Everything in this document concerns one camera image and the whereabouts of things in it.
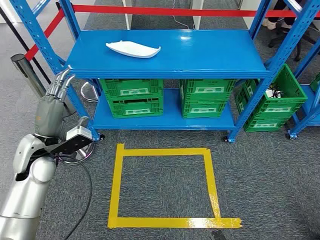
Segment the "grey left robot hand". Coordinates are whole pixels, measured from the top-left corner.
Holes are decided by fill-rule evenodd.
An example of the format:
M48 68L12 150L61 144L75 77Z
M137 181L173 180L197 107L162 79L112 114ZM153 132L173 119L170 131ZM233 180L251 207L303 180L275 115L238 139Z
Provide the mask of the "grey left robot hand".
M63 114L65 109L64 101L59 97L66 91L64 78L71 70L68 66L58 73L46 91L40 98L36 109L34 123L34 134L42 138L62 139L63 131Z

